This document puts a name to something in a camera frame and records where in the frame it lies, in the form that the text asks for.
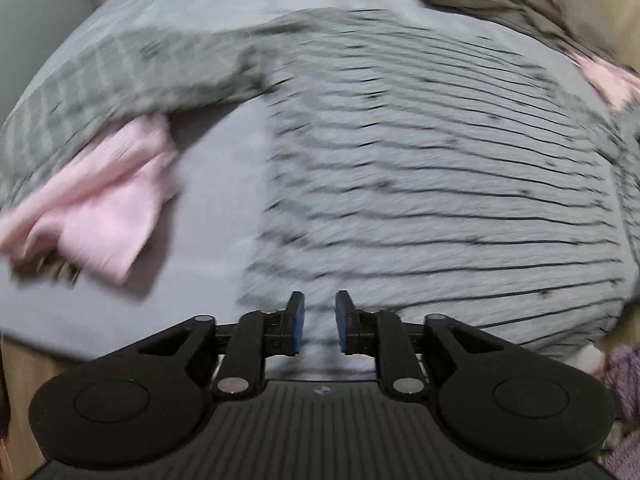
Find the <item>purple fuzzy sleeve forearm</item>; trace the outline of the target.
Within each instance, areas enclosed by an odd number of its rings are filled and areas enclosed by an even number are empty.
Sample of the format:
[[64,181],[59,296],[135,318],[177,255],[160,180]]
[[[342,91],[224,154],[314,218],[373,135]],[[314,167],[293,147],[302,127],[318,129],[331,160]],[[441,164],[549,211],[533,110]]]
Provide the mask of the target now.
[[599,462],[616,479],[637,480],[639,465],[639,348],[618,347],[608,356],[603,385],[612,394],[615,419]]

